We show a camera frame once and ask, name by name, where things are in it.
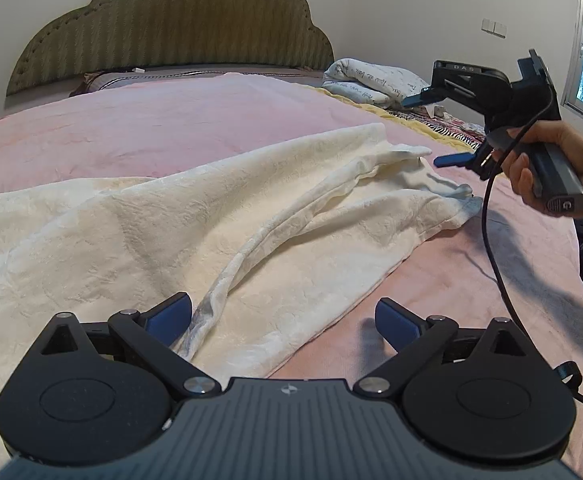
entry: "metal screw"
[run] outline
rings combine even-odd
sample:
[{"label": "metal screw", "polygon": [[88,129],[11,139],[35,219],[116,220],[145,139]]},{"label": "metal screw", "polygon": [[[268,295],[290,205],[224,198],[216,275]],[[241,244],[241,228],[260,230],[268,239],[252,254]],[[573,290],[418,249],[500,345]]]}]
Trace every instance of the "metal screw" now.
[{"label": "metal screw", "polygon": [[358,386],[360,386],[363,392],[367,392],[368,394],[383,394],[389,389],[391,384],[382,377],[366,377],[359,381]]},{"label": "metal screw", "polygon": [[191,394],[206,394],[214,389],[216,381],[209,377],[190,377],[183,383],[185,390]]}]

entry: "finger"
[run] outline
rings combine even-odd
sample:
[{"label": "finger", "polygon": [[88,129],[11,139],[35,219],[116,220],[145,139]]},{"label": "finger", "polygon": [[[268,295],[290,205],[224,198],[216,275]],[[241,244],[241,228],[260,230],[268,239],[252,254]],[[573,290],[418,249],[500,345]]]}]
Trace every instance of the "finger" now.
[{"label": "finger", "polygon": [[518,159],[518,153],[511,152],[509,155],[507,155],[507,158],[505,158],[505,160],[503,161],[501,167],[503,168],[503,171],[505,171],[505,174],[507,176],[509,176],[511,166],[516,162],[516,159]]},{"label": "finger", "polygon": [[503,158],[503,152],[501,152],[500,150],[494,150],[492,152],[492,158],[496,161],[496,162],[500,162],[500,159]]},{"label": "finger", "polygon": [[542,200],[536,198],[533,193],[533,175],[529,168],[523,168],[521,171],[520,179],[518,180],[518,190],[523,197],[523,202],[529,207],[534,208],[536,211],[541,213],[546,213],[545,205]]},{"label": "finger", "polygon": [[521,194],[519,184],[521,174],[525,168],[529,168],[529,156],[527,156],[527,153],[522,153],[509,169],[509,180],[511,180],[511,188],[513,189],[513,192],[516,193],[516,195]]},{"label": "finger", "polygon": [[[510,136],[516,138],[522,128],[507,130]],[[536,121],[523,137],[523,142],[553,142],[561,145],[568,127],[563,121]]]}]

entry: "white blanket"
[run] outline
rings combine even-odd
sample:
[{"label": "white blanket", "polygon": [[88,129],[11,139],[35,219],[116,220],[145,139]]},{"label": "white blanket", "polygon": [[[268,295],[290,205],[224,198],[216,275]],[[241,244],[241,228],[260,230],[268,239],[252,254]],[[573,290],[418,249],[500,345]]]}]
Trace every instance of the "white blanket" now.
[{"label": "white blanket", "polygon": [[198,304],[181,355],[223,384],[270,374],[479,211],[428,153],[369,124],[155,180],[0,194],[0,389],[54,313],[106,320],[179,290]]}]

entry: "bed headboard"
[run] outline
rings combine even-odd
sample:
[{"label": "bed headboard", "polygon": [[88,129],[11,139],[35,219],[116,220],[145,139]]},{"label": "bed headboard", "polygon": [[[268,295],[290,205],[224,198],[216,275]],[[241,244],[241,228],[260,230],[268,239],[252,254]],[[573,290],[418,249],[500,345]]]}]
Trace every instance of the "bed headboard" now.
[{"label": "bed headboard", "polygon": [[324,70],[333,60],[306,0],[92,0],[32,38],[7,95],[136,66],[245,63]]}]

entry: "hand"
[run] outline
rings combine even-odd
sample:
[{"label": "hand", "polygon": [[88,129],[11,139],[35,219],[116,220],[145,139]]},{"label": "hand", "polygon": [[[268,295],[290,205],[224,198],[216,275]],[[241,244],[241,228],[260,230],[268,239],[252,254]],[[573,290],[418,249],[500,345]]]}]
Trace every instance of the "hand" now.
[{"label": "hand", "polygon": [[[520,128],[509,130],[509,134],[516,137],[520,130]],[[583,183],[583,137],[569,124],[563,121],[538,121],[525,134],[523,142],[553,142],[560,146]],[[492,154],[495,160],[500,160],[502,156],[503,152],[498,150]],[[549,214],[543,202],[537,199],[532,191],[533,176],[529,170],[529,156],[526,153],[518,156],[511,152],[503,162],[503,171],[511,180],[513,192],[523,197],[524,203],[542,213]]]}]

